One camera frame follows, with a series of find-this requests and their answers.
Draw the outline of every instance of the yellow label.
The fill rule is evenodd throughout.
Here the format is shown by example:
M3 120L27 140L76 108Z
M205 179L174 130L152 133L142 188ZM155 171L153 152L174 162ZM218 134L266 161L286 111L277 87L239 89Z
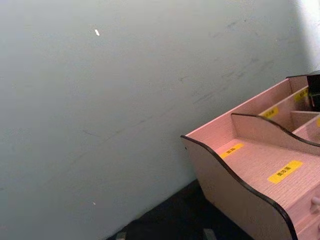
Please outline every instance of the yellow label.
M298 92L296 95L294 95L294 101L295 102L300 102L306 96L308 96L308 88L306 88L306 89Z
M234 145L232 148L230 148L228 151L221 153L220 157L222 159L228 157L230 154L233 154L236 150L242 148L244 145L242 143L238 143L237 145Z
M268 119L271 119L273 118L275 115L277 115L279 113L279 109L277 106L275 106L274 108L270 109L270 110L267 110L265 112L263 112L261 115L268 118Z
M280 183L283 179L292 174L295 170L301 167L303 163L301 161L293 160L277 171L275 174L270 176L268 180L274 184Z

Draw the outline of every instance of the wooden drawer organizer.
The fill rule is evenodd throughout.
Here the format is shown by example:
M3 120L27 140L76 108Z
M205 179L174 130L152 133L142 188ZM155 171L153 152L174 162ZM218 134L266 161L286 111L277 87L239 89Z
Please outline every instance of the wooden drawer organizer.
M288 77L181 136L206 198L255 240L320 239L320 112Z

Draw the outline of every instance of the dark floor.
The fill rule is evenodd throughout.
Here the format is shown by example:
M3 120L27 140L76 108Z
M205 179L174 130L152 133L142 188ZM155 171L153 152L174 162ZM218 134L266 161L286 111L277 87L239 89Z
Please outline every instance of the dark floor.
M217 240L253 240L210 204L194 181L169 199L128 224L125 240L203 240L213 229ZM107 240L115 240L116 235Z

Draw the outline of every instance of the drawer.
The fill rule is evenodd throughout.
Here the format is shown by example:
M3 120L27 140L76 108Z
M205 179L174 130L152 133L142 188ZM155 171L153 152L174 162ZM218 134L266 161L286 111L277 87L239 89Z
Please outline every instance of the drawer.
M286 212L294 225L298 225L308 216L320 216L320 185L309 190L303 197L289 207Z
M298 240L319 240L320 239L320 215L308 216L297 228Z

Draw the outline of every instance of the drawer knob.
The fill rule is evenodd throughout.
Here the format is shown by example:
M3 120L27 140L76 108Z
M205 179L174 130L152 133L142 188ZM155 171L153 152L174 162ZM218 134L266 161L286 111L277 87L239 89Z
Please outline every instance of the drawer knob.
M313 204L315 204L315 205L320 205L320 198L314 196L314 197L311 199L311 202L312 202Z

